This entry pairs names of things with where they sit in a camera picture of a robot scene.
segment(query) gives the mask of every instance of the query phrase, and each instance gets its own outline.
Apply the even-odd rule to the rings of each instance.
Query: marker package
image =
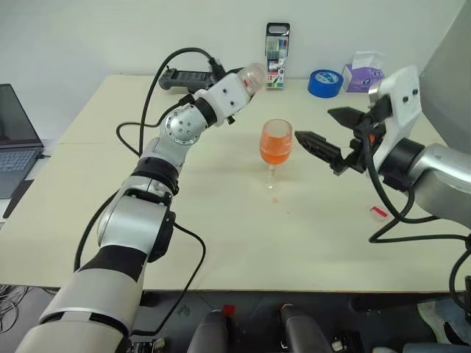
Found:
[[[283,89],[288,43],[289,24],[276,22],[266,24],[265,59],[268,89]]]

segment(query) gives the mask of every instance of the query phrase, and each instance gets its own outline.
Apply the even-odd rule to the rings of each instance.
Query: purple tissue box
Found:
[[[356,68],[352,70],[352,64],[345,65],[343,87],[347,92],[368,92],[369,86],[384,78],[379,68]]]

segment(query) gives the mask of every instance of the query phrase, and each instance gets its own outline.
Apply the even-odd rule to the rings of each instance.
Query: blue tape roll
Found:
[[[308,91],[321,98],[332,98],[339,94],[344,78],[332,70],[316,70],[309,77]]]

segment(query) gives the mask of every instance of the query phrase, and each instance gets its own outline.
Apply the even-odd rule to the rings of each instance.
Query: remote control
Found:
[[[200,89],[207,90],[213,85],[210,72],[180,71],[176,68],[165,71],[158,82],[163,90],[169,90],[172,87],[185,87],[189,93],[195,93]]]

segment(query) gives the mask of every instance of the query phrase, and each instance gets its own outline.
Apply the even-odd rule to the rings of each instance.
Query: orange liquid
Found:
[[[271,165],[284,163],[291,151],[291,136],[273,138],[264,135],[260,141],[260,155],[263,160]]]

